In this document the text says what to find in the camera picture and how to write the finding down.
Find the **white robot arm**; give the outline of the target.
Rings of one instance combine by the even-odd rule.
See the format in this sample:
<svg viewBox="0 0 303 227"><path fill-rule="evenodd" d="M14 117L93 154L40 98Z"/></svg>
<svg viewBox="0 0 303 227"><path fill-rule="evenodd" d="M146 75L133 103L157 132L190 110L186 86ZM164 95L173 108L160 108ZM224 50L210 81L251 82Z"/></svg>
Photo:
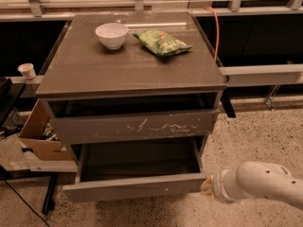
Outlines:
<svg viewBox="0 0 303 227"><path fill-rule="evenodd" d="M210 175L201 185L205 196L223 203L246 199L281 201L303 210L303 180L279 164L248 161Z"/></svg>

